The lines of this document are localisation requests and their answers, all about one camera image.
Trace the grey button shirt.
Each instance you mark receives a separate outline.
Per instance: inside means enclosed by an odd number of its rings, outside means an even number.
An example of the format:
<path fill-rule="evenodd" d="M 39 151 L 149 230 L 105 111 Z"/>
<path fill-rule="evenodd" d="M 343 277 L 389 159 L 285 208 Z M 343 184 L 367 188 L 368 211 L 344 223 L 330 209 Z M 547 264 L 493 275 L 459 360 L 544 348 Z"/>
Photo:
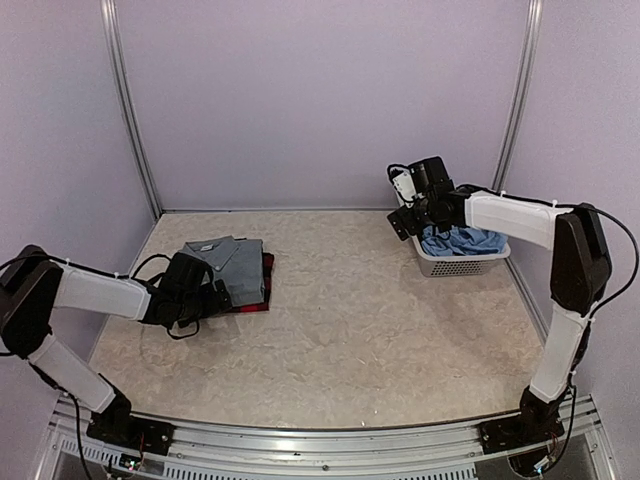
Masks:
<path fill-rule="evenodd" d="M 206 262 L 215 280 L 222 280 L 234 307 L 264 300 L 263 242 L 261 239 L 236 239 L 226 236 L 186 242 L 180 250 Z"/>

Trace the red black plaid shirt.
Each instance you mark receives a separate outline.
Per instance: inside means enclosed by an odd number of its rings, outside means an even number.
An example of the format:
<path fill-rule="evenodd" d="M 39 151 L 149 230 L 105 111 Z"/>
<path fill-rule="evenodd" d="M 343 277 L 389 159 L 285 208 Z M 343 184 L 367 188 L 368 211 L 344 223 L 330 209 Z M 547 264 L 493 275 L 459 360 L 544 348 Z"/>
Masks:
<path fill-rule="evenodd" d="M 260 303 L 233 307 L 229 310 L 232 314 L 249 314 L 266 312 L 270 309 L 270 300 L 272 293 L 272 274 L 274 268 L 275 257 L 269 252 L 262 253 L 263 264 L 263 281 L 264 281 L 264 297 Z"/>

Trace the white plastic laundry basket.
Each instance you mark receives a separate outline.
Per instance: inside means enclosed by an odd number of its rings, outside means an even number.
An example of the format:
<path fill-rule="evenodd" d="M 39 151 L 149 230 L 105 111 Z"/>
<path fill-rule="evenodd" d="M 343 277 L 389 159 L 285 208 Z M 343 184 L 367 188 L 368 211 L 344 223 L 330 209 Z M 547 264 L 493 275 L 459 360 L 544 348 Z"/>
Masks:
<path fill-rule="evenodd" d="M 511 253 L 506 244 L 504 251 L 494 255 L 434 257 L 427 255 L 420 244 L 421 236 L 412 236 L 407 240 L 412 245 L 418 260 L 419 269 L 425 277 L 471 276 L 487 273 L 499 260 L 507 259 Z"/>

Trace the light blue long sleeve shirt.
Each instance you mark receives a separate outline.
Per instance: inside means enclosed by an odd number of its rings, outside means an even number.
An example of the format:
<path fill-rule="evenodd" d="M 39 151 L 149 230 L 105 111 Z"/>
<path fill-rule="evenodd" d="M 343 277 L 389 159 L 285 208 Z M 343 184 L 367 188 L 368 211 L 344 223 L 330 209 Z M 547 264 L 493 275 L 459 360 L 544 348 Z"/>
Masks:
<path fill-rule="evenodd" d="M 504 251 L 508 237 L 502 233 L 452 227 L 439 232 L 434 226 L 423 230 L 420 241 L 423 251 L 434 257 L 494 255 Z"/>

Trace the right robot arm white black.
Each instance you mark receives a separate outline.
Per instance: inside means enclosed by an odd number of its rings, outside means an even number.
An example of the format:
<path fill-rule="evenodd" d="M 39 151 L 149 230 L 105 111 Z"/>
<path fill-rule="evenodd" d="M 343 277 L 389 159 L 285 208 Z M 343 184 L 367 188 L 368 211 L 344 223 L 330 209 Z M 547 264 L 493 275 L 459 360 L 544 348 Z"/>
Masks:
<path fill-rule="evenodd" d="M 556 205 L 455 185 L 439 156 L 408 166 L 391 164 L 387 176 L 403 203 L 388 216 L 401 240 L 422 233 L 427 226 L 439 232 L 467 227 L 504 234 L 551 252 L 552 323 L 542 360 L 523 391 L 520 414 L 511 423 L 518 442 L 535 442 L 556 419 L 587 342 L 589 317 L 612 274 L 597 210 L 588 203 Z"/>

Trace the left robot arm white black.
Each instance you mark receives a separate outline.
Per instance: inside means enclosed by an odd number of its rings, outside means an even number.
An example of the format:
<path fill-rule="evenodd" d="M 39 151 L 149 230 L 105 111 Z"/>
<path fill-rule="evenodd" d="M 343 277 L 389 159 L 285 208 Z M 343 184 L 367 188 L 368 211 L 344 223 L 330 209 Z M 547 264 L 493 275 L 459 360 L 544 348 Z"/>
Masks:
<path fill-rule="evenodd" d="M 121 445 L 140 434 L 129 399 L 56 336 L 52 316 L 82 311 L 172 331 L 231 307 L 213 268 L 184 253 L 171 256 L 165 271 L 150 279 L 100 271 L 36 245 L 1 267 L 1 341 L 7 355 L 26 361 L 53 389 L 83 404 Z"/>

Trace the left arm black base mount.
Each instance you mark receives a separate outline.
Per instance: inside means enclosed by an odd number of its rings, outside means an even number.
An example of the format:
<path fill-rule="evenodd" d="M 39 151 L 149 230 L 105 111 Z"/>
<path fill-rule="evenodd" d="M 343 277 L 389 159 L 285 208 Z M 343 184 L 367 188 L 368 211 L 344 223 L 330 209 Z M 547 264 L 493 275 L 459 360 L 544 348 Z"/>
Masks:
<path fill-rule="evenodd" d="M 123 426 L 108 425 L 92 419 L 87 427 L 89 438 L 139 453 L 167 456 L 173 442 L 175 426 L 162 421 L 130 417 Z"/>

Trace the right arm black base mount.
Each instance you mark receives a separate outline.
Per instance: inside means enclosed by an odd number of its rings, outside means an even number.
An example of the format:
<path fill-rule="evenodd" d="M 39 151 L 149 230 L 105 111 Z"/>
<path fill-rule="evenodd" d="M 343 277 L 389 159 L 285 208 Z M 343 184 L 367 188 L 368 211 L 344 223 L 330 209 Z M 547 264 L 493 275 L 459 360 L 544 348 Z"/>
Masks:
<path fill-rule="evenodd" d="M 520 415 L 481 422 L 478 425 L 480 443 L 484 454 L 494 454 L 518 449 L 561 437 L 565 433 L 560 420 L 552 420 L 542 426 L 526 424 Z"/>

